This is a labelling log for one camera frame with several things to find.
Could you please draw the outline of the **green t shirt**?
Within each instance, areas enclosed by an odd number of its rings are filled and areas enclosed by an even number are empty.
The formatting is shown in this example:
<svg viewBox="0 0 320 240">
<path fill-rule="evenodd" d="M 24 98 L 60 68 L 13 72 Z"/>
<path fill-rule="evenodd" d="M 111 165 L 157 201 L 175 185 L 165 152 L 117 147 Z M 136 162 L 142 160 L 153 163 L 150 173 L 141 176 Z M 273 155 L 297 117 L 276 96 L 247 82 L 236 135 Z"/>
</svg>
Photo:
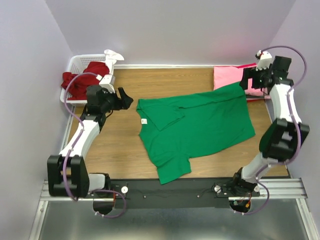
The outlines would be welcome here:
<svg viewBox="0 0 320 240">
<path fill-rule="evenodd" d="M 233 83 L 188 95 L 139 99 L 139 137 L 160 184 L 191 169 L 190 159 L 212 155 L 255 136 L 244 90 Z"/>
</svg>

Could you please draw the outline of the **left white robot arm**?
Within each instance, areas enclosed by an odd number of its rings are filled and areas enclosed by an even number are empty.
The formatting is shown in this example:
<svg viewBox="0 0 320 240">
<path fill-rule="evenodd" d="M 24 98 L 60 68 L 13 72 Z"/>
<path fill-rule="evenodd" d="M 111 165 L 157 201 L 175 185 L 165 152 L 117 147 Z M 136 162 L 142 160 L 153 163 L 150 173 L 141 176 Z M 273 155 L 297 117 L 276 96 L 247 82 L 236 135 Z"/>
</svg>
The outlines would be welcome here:
<svg viewBox="0 0 320 240">
<path fill-rule="evenodd" d="M 100 85 L 89 86 L 86 97 L 82 114 L 76 117 L 76 132 L 59 154 L 51 155 L 47 160 L 48 191 L 52 197 L 77 200 L 93 191 L 101 198 L 110 194 L 109 175 L 88 173 L 85 158 L 107 118 L 114 111 L 129 109 L 134 100 L 122 87 L 111 91 Z"/>
</svg>

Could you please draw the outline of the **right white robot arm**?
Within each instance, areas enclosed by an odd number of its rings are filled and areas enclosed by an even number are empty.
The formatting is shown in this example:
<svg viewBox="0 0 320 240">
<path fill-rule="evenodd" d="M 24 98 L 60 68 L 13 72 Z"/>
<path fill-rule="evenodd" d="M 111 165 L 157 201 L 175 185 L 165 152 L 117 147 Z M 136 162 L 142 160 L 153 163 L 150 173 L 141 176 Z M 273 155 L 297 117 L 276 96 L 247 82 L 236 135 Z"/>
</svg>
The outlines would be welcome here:
<svg viewBox="0 0 320 240">
<path fill-rule="evenodd" d="M 243 90 L 266 90 L 273 104 L 274 121 L 259 142 L 259 153 L 233 175 L 230 191 L 241 196 L 252 193 L 258 181 L 276 165 L 293 161 L 310 132 L 303 124 L 294 101 L 294 82 L 288 78 L 291 58 L 272 57 L 267 51 L 257 53 L 255 67 L 243 70 L 239 85 Z"/>
</svg>

